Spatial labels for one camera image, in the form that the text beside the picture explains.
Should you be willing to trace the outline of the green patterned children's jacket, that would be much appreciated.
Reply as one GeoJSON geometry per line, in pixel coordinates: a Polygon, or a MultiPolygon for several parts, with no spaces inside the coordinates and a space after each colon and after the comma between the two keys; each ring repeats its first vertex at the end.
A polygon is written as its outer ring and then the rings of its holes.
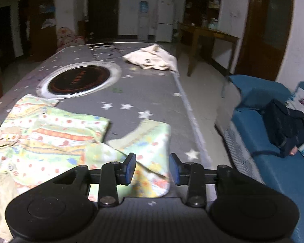
{"type": "Polygon", "coordinates": [[[98,169],[136,155],[130,185],[119,197],[161,197],[170,189],[166,158],[171,128],[144,119],[120,139],[105,143],[110,120],[61,110],[55,99],[28,94],[0,122],[0,238],[10,240],[4,213],[18,195],[79,165],[98,169]]]}

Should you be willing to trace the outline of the pink children's folding tent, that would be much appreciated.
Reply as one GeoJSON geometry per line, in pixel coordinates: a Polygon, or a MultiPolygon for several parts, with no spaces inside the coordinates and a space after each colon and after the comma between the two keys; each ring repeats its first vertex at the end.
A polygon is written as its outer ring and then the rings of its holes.
{"type": "Polygon", "coordinates": [[[83,36],[76,35],[72,30],[66,27],[59,28],[57,39],[57,51],[60,51],[66,47],[80,46],[85,44],[83,36]]]}

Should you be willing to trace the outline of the blue sofa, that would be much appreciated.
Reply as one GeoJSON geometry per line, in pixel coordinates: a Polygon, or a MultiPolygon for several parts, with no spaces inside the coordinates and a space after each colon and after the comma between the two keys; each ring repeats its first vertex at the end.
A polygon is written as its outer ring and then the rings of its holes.
{"type": "Polygon", "coordinates": [[[295,202],[300,218],[292,239],[304,242],[304,82],[290,91],[278,82],[232,75],[215,125],[239,172],[295,202]]]}

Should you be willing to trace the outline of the round black induction cooktop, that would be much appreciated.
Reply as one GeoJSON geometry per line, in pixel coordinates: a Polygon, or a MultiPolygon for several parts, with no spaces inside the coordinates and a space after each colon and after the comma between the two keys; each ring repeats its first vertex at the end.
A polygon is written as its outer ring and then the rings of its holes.
{"type": "Polygon", "coordinates": [[[48,99],[82,97],[112,86],[121,76],[121,67],[113,62],[70,64],[43,78],[36,88],[36,94],[48,99]]]}

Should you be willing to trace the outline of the dark bag on sofa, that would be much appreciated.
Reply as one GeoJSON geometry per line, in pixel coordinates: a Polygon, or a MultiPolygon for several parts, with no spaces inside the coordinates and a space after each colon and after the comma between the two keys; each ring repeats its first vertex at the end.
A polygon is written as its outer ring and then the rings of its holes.
{"type": "Polygon", "coordinates": [[[286,157],[297,148],[298,130],[302,124],[277,99],[272,99],[260,112],[271,144],[279,149],[279,157],[286,157]]]}

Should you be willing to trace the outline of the cream garment with number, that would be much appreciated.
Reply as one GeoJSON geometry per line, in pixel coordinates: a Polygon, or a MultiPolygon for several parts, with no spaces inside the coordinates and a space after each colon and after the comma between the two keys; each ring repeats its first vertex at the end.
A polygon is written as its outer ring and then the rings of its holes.
{"type": "Polygon", "coordinates": [[[156,44],[130,52],[122,58],[142,69],[178,71],[176,57],[156,44]]]}

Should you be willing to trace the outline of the dark flat bar on table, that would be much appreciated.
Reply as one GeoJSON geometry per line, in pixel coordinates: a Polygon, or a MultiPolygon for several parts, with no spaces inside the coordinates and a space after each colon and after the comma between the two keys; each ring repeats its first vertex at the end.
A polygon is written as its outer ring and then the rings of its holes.
{"type": "Polygon", "coordinates": [[[113,42],[105,42],[105,43],[93,43],[90,44],[88,47],[89,48],[105,48],[105,47],[113,47],[114,43],[113,42]]]}

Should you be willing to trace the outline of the wooden side table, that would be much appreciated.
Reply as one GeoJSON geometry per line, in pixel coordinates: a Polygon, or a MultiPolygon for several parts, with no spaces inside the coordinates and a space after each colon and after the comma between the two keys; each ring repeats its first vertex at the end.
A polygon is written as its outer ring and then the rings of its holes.
{"type": "Polygon", "coordinates": [[[191,51],[189,53],[189,63],[187,76],[190,77],[197,65],[197,56],[202,52],[202,56],[206,58],[207,61],[211,61],[213,47],[216,40],[221,40],[231,44],[231,56],[229,59],[228,67],[225,71],[225,76],[229,76],[231,73],[233,60],[235,56],[235,51],[237,49],[237,44],[239,41],[238,37],[219,31],[216,29],[197,27],[192,24],[178,24],[178,37],[177,37],[177,47],[176,47],[176,58],[179,59],[182,50],[182,35],[184,33],[189,33],[192,35],[192,45],[191,51]]]}

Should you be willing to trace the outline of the white refrigerator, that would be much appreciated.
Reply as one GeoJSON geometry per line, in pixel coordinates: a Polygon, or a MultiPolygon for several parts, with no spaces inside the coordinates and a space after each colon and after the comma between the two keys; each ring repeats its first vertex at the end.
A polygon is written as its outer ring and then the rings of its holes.
{"type": "Polygon", "coordinates": [[[157,0],[155,40],[171,42],[174,23],[174,0],[157,0]]]}

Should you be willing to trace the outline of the dark wooden left cabinet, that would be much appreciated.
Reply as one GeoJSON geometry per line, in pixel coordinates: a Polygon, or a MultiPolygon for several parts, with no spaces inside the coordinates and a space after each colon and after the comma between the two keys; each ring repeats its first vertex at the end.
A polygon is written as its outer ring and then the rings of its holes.
{"type": "Polygon", "coordinates": [[[29,0],[31,54],[43,61],[57,50],[55,0],[29,0]]]}

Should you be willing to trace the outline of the teal glass jar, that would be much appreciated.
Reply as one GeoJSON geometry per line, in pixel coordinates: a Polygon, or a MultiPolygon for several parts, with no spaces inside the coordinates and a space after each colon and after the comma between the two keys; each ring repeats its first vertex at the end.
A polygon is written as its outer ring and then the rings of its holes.
{"type": "Polygon", "coordinates": [[[209,23],[208,23],[208,28],[216,30],[217,25],[218,25],[218,19],[217,18],[211,18],[209,23]]]}

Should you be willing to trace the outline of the white water dispenser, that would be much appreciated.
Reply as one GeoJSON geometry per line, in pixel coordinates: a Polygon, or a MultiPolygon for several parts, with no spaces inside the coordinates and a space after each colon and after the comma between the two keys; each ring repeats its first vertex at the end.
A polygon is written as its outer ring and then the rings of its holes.
{"type": "Polygon", "coordinates": [[[138,40],[147,41],[149,36],[149,5],[147,1],[139,3],[138,40]]]}

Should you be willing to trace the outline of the dark wooden entrance door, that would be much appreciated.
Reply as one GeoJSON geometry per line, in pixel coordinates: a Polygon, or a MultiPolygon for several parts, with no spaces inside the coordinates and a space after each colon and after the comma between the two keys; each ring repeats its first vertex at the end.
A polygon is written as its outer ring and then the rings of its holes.
{"type": "Polygon", "coordinates": [[[89,33],[94,42],[108,41],[118,35],[119,0],[88,0],[89,33]]]}

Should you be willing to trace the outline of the dark wooden display shelf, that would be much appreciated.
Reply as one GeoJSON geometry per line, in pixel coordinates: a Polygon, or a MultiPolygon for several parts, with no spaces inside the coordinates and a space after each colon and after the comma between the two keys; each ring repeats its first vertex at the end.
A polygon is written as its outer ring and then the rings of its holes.
{"type": "Polygon", "coordinates": [[[217,21],[221,0],[185,0],[183,23],[206,28],[217,21]]]}

